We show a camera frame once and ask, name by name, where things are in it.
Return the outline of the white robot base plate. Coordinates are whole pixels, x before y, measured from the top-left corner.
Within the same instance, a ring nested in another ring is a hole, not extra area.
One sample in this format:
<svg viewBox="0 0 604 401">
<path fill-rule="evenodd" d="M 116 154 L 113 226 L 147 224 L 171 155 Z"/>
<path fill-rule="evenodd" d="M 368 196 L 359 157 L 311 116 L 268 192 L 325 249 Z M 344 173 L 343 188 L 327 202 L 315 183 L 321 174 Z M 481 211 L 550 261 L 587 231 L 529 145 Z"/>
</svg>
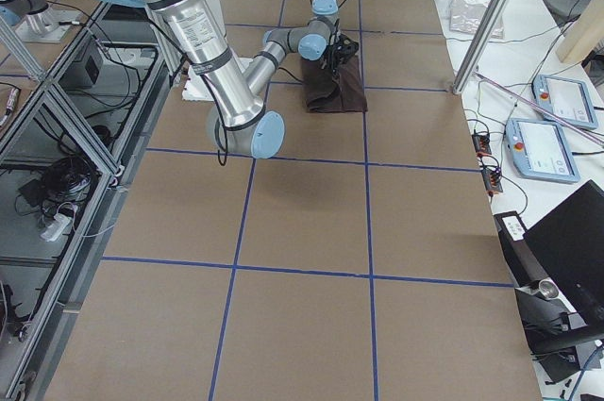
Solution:
<svg viewBox="0 0 604 401">
<path fill-rule="evenodd" d="M 188 67 L 187 81 L 182 92 L 182 99 L 190 102 L 212 102 L 209 89 L 197 75 L 192 66 Z"/>
</svg>

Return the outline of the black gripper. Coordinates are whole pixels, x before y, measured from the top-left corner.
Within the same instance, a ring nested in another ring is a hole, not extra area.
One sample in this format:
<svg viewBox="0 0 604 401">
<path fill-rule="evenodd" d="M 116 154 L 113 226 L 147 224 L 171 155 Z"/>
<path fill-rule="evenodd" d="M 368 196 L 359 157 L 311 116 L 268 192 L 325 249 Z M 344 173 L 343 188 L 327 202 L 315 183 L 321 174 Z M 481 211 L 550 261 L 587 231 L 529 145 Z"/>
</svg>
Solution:
<svg viewBox="0 0 604 401">
<path fill-rule="evenodd" d="M 330 40 L 330 45 L 323 53 L 323 68 L 328 71 L 337 71 L 341 65 L 350 61 L 358 51 L 359 43 L 344 33 L 340 33 Z"/>
</svg>

